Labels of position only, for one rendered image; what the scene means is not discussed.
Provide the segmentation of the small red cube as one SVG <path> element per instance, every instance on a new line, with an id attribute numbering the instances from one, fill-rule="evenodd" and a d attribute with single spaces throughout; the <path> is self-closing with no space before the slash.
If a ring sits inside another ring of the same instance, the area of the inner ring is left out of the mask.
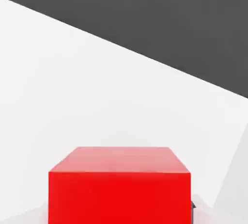
<path id="1" fill-rule="evenodd" d="M 192 224 L 190 171 L 167 147 L 78 147 L 48 173 L 48 224 Z"/>

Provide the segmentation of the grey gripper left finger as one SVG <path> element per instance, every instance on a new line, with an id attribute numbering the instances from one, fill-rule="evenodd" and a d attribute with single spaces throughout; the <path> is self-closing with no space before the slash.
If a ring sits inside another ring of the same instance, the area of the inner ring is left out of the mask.
<path id="1" fill-rule="evenodd" d="M 48 224 L 48 202 L 5 220 L 5 224 Z"/>

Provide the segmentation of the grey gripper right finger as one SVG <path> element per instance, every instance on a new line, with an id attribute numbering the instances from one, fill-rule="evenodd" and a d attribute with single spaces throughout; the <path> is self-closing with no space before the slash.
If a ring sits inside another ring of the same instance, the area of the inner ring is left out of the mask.
<path id="1" fill-rule="evenodd" d="M 193 210 L 193 224 L 239 224 L 239 217 L 209 207 L 198 194 L 192 195 L 196 206 Z"/>

